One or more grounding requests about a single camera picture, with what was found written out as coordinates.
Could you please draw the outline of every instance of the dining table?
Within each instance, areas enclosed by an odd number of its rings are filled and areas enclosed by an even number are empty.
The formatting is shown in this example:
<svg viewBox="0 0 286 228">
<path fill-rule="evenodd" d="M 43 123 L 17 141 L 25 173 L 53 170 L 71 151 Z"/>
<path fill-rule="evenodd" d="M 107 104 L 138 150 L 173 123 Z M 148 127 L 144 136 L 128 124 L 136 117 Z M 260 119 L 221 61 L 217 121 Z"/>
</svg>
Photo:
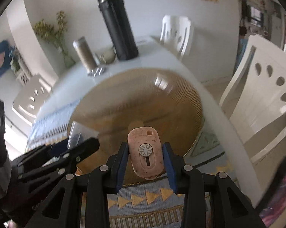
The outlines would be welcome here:
<svg viewBox="0 0 286 228">
<path fill-rule="evenodd" d="M 75 108 L 87 93 L 105 80 L 132 69 L 169 70 L 185 78 L 198 92 L 205 122 L 211 127 L 231 162 L 241 191 L 255 206 L 262 197 L 262 191 L 253 165 L 236 130 L 211 94 L 197 80 L 195 73 L 190 72 L 175 55 L 155 39 L 136 38 L 136 44 L 139 50 L 138 57 L 127 61 L 116 60 L 110 65 L 105 65 L 105 71 L 94 78 L 87 75 L 81 62 L 69 69 L 55 83 L 49 98 L 38 112 L 28 137 L 27 150 L 67 138 Z"/>
</svg>

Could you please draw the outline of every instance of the green plant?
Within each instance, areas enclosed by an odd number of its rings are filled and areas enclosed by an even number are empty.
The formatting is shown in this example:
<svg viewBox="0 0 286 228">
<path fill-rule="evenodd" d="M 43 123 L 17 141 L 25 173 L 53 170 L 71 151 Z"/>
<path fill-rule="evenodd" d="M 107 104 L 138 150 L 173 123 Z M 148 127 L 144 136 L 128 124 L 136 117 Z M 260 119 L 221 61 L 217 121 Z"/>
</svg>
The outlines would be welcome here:
<svg viewBox="0 0 286 228">
<path fill-rule="evenodd" d="M 42 19 L 34 26 L 36 36 L 45 40 L 47 43 L 53 44 L 60 53 L 63 54 L 66 67 L 71 67 L 75 64 L 73 58 L 69 55 L 65 47 L 65 32 L 67 31 L 67 21 L 64 11 L 59 11 L 56 14 L 58 29 L 56 30 L 53 25 L 48 24 Z"/>
</svg>

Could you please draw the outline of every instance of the orange object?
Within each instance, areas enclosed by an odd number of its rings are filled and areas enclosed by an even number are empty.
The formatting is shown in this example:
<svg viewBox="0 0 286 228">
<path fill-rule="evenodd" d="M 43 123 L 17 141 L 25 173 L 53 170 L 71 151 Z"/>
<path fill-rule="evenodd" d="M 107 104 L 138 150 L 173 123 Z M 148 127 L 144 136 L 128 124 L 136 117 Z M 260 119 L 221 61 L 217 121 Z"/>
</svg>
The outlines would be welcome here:
<svg viewBox="0 0 286 228">
<path fill-rule="evenodd" d="M 162 145 L 154 128 L 135 128 L 130 131 L 127 140 L 132 167 L 139 177 L 153 180 L 163 172 Z"/>
</svg>

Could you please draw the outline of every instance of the yellow triangle pattern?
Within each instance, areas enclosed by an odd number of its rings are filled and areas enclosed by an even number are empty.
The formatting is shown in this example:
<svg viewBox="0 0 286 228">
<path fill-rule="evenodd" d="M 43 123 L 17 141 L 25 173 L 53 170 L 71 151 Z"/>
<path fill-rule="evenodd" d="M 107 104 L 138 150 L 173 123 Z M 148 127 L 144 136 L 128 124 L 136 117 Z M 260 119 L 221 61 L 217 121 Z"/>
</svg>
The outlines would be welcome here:
<svg viewBox="0 0 286 228">
<path fill-rule="evenodd" d="M 130 200 L 124 199 L 123 197 L 118 196 L 119 208 L 123 208 Z"/>
<path fill-rule="evenodd" d="M 174 192 L 172 189 L 160 188 L 163 201 L 166 201 Z"/>
<path fill-rule="evenodd" d="M 131 203 L 132 206 L 135 207 L 136 205 L 140 204 L 142 201 L 144 201 L 144 198 L 130 194 L 131 196 Z"/>
<path fill-rule="evenodd" d="M 160 196 L 160 194 L 150 193 L 148 191 L 146 191 L 145 194 L 146 194 L 146 200 L 147 200 L 148 205 Z"/>
<path fill-rule="evenodd" d="M 111 208 L 112 206 L 114 206 L 115 204 L 117 204 L 118 202 L 117 201 L 114 201 L 114 200 L 111 200 L 111 199 L 108 199 L 108 208 Z"/>
</svg>

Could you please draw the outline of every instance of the blue gripper pad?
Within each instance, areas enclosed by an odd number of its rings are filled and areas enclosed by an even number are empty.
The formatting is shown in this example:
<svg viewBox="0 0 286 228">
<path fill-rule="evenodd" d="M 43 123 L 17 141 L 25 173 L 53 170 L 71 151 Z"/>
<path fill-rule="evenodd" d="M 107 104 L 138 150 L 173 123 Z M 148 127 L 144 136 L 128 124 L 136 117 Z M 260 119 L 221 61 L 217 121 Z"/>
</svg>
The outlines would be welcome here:
<svg viewBox="0 0 286 228">
<path fill-rule="evenodd" d="M 121 158 L 121 163 L 119 165 L 119 169 L 118 169 L 118 173 L 116 176 L 116 191 L 117 193 L 120 191 L 120 189 L 122 188 L 123 185 L 123 181 L 124 181 L 124 176 L 125 176 L 125 171 L 126 171 L 126 166 L 127 166 L 127 161 L 128 161 L 128 144 L 125 143 L 125 148 L 122 154 L 122 158 Z"/>
<path fill-rule="evenodd" d="M 164 166 L 167 173 L 169 186 L 175 193 L 177 190 L 176 172 L 174 171 L 174 167 L 172 166 L 170 155 L 168 153 L 165 144 L 163 144 L 162 151 L 163 151 Z"/>
</svg>

